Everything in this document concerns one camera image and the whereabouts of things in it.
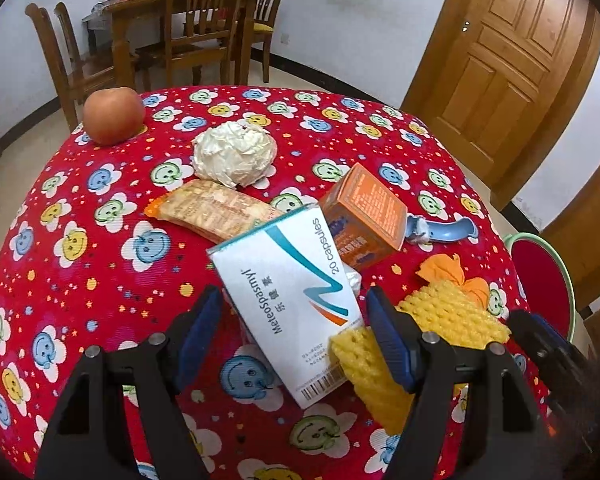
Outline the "wooden chair front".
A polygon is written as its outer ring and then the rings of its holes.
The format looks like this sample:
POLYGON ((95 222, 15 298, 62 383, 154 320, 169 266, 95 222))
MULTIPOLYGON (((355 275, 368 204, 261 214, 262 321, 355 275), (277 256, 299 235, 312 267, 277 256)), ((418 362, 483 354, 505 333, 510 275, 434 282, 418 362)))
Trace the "wooden chair front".
POLYGON ((140 65, 162 67, 170 86, 177 70, 216 64, 228 84, 241 2, 164 0, 161 39, 136 51, 140 65))

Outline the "orange paper scrap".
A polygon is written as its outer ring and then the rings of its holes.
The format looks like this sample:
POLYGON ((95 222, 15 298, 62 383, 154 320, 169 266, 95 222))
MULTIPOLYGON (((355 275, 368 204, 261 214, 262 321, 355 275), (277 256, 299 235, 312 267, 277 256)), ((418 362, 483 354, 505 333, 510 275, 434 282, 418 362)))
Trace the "orange paper scrap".
POLYGON ((457 286, 479 308, 486 310, 489 301, 489 286, 483 278, 466 278, 460 264, 460 256, 437 254, 424 260, 416 274, 425 282, 448 281, 457 286))

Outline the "red green-rimmed stool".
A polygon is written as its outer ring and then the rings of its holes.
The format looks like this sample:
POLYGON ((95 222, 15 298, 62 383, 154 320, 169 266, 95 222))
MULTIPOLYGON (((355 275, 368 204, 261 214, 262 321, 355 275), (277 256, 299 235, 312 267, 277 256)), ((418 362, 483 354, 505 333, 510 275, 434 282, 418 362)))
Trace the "red green-rimmed stool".
POLYGON ((531 312, 541 315, 566 341, 573 342, 576 295, 562 257, 547 240, 532 233, 509 234, 504 244, 531 312))

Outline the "red apple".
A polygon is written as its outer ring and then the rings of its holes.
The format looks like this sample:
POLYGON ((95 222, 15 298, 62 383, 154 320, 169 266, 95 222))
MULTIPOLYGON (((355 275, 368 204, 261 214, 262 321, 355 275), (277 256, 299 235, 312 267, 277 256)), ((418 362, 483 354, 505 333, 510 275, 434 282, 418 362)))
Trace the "red apple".
POLYGON ((143 129, 145 107, 129 87, 97 90, 85 101, 83 128, 98 145, 114 145, 143 129))

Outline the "wooden chair far left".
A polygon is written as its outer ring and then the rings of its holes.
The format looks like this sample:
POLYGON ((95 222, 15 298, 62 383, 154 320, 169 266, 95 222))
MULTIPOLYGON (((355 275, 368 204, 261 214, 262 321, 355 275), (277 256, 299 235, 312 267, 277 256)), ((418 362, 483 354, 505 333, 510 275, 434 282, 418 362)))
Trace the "wooden chair far left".
POLYGON ((65 3, 58 2, 54 7, 54 13, 65 39, 73 73, 76 76, 91 76, 102 70, 108 70, 112 65, 112 56, 109 51, 97 51, 95 54, 87 53, 86 55, 80 53, 65 3))

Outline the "wooden door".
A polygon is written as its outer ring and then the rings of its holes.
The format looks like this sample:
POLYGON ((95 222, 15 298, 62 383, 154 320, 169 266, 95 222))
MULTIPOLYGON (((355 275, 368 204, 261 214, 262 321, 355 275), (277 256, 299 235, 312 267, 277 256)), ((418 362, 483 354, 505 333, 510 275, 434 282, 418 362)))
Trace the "wooden door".
POLYGON ((579 310, 600 296, 600 166, 541 232, 566 264, 579 310))
POLYGON ((402 107, 502 210, 568 126, 599 57, 590 0, 444 0, 402 107))

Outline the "white medicine capsule box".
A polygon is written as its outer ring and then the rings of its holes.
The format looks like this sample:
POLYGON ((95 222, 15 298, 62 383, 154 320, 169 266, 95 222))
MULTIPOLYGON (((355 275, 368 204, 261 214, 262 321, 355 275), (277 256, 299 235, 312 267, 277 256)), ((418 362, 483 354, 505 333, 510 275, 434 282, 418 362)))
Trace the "white medicine capsule box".
POLYGON ((309 204, 208 250, 242 322, 300 408, 346 378, 330 338, 362 325, 321 207, 309 204))

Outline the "crumpled white tissue ball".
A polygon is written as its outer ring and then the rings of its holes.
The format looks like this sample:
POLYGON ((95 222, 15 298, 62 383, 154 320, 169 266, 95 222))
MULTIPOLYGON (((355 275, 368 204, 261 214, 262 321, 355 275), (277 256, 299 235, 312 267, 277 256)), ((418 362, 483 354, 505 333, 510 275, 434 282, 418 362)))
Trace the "crumpled white tissue ball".
POLYGON ((263 178, 277 155, 277 143, 265 128, 223 122, 192 142, 198 178, 227 188, 245 188, 263 178))

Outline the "yellow foam fruit net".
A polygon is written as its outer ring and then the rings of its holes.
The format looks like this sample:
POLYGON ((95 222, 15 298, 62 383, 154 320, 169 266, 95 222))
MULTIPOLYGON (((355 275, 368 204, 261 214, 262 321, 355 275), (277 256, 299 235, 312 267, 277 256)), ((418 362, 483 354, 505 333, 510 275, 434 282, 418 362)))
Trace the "yellow foam fruit net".
MULTIPOLYGON (((509 328, 450 281, 426 285, 393 309, 411 315, 422 332, 434 332, 452 346, 483 350, 492 341, 506 344, 510 336, 509 328)), ((393 379, 373 329, 348 328, 330 338, 329 351, 374 421, 389 436, 400 434, 414 396, 393 379)))

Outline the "orange snack wrapper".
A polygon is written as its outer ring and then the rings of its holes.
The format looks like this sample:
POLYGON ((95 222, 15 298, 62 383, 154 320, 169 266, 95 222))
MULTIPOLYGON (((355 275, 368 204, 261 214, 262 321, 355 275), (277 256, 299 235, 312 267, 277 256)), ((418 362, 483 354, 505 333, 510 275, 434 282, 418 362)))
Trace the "orange snack wrapper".
POLYGON ((144 215, 182 226, 219 244, 282 213, 262 200, 222 184, 195 179, 152 200, 144 215))

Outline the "wooden dining table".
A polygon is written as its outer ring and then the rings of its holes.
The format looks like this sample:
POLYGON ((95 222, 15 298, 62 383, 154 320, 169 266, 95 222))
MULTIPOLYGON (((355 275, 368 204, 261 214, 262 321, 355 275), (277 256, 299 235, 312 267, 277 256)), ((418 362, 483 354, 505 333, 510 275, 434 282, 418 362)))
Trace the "wooden dining table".
MULTIPOLYGON (((228 84, 248 82, 256 2, 242 0, 239 5, 228 84)), ((164 0, 115 1, 84 18, 88 28, 93 28, 97 21, 110 28, 114 78, 118 86, 136 87, 136 77, 143 69, 136 51, 161 39, 163 6, 164 0)))

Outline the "wooden chair back right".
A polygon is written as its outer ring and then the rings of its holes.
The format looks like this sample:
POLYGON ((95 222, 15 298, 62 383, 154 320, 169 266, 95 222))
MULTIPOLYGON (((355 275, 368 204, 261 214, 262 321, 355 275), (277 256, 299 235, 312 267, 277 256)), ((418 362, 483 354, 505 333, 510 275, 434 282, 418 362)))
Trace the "wooden chair back right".
POLYGON ((254 7, 252 42, 262 44, 262 80, 265 84, 270 82, 271 47, 281 2, 282 0, 257 0, 254 7))

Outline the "red smiley flower tablecloth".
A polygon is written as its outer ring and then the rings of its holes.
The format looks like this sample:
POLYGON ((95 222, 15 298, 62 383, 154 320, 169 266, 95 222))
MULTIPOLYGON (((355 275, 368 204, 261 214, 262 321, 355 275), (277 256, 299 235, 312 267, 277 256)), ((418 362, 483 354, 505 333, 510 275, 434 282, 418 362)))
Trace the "red smiley flower tablecloth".
MULTIPOLYGON (((499 318, 527 307, 501 237, 451 155, 418 118, 388 105, 325 92, 182 87, 143 97, 142 132, 101 148, 76 128, 47 157, 0 252, 0 450, 32 476, 56 400, 92 344, 129 348, 188 310, 218 281, 202 236, 145 217, 155 198, 194 175, 193 140, 222 124, 268 130, 276 159, 248 194, 281 211, 316 202, 363 165, 416 216, 469 218, 474 238, 406 245, 362 273, 400 301, 422 286, 420 264, 445 254, 482 278, 499 318)), ((225 309, 213 346, 180 407, 215 479, 378 479, 396 439, 350 386, 299 408, 257 372, 244 398, 220 383, 225 364, 254 364, 257 350, 225 309)))

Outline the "wooden chair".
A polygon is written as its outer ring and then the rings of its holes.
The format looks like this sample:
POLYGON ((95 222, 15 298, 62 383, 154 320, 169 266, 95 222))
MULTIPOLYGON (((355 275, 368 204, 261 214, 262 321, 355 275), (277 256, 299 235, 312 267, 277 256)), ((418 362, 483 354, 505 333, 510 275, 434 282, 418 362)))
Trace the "wooden chair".
POLYGON ((73 73, 76 76, 91 76, 102 70, 108 70, 112 65, 112 56, 109 51, 97 51, 95 54, 87 53, 86 55, 80 53, 65 3, 58 2, 54 7, 54 13, 65 39, 73 73))
POLYGON ((270 82, 271 47, 281 2, 282 0, 257 0, 254 7, 252 42, 262 44, 262 80, 265 84, 270 82))
POLYGON ((136 51, 140 65, 162 67, 170 86, 177 70, 216 64, 228 84, 241 2, 164 0, 161 39, 136 51))
POLYGON ((50 71, 60 108, 70 130, 79 125, 76 106, 83 103, 93 92, 111 87, 115 82, 114 62, 108 70, 102 70, 91 76, 76 76, 71 67, 66 66, 50 14, 42 6, 29 3, 24 13, 33 23, 38 41, 50 71))

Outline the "orange cardboard box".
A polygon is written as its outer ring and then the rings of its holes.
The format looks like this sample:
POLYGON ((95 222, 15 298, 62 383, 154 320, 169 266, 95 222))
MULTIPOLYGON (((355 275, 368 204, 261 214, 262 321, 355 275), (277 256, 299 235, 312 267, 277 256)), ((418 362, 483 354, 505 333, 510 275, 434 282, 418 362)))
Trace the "orange cardboard box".
POLYGON ((341 260, 361 271, 400 252, 407 209, 357 162, 319 201, 341 260))

